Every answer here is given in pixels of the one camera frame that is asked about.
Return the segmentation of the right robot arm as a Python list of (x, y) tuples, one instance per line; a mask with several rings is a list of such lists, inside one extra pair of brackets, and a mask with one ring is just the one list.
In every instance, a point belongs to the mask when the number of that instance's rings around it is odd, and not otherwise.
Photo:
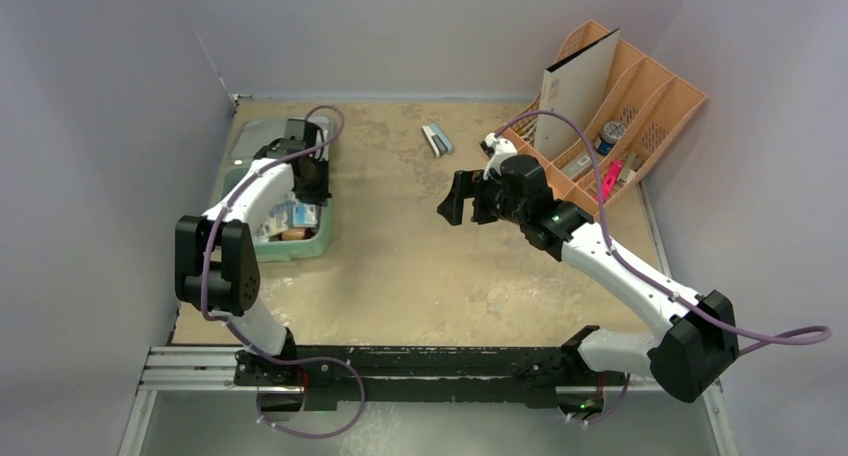
[(456, 172), (437, 212), (458, 226), (467, 200), (472, 222), (517, 225), (531, 246), (589, 276), (647, 325), (643, 334), (590, 329), (578, 337), (561, 357), (569, 380), (629, 373), (650, 377), (670, 396), (692, 403), (739, 358), (728, 297), (717, 290), (702, 295), (605, 241), (602, 225), (589, 213), (555, 198), (535, 158), (508, 157), (492, 178), (481, 170)]

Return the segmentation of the mint green storage case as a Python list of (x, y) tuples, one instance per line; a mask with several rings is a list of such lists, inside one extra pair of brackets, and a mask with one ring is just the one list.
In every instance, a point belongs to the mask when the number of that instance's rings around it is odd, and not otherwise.
[[(237, 127), (236, 138), (225, 160), (216, 189), (216, 201), (229, 195), (247, 175), (252, 160), (277, 159), (311, 148), (332, 136), (335, 123), (326, 116), (253, 119)], [(332, 204), (319, 203), (322, 190), (329, 189), (329, 149), (309, 155), (314, 161), (304, 170), (311, 180), (303, 185), (304, 198), (292, 191), (275, 204), (261, 224), (253, 228), (253, 244), (260, 262), (290, 262), (321, 256), (329, 246)]]

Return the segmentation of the brown bottle orange cap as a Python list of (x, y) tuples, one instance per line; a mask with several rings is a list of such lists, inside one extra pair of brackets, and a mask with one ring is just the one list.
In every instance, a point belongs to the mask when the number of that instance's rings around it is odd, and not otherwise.
[(310, 228), (291, 228), (283, 231), (280, 234), (281, 241), (301, 241), (312, 237)]

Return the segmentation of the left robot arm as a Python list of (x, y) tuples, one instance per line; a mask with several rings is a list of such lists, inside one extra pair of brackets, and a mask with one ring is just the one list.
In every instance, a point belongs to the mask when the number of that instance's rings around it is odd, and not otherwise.
[(200, 216), (185, 215), (175, 227), (174, 277), (179, 301), (208, 321), (226, 326), (261, 356), (259, 371), (272, 384), (297, 375), (298, 358), (286, 348), (291, 333), (261, 301), (254, 234), (270, 212), (293, 197), (324, 206), (331, 198), (327, 130), (307, 118), (276, 124), (280, 135), (254, 154), (242, 178)]

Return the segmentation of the clear zip bag of pads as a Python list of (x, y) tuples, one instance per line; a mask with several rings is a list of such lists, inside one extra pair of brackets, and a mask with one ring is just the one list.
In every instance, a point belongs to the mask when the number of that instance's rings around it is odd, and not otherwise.
[(320, 206), (290, 199), (274, 206), (253, 235), (260, 242), (281, 241), (280, 234), (287, 229), (310, 228), (313, 237), (319, 229), (320, 219)]

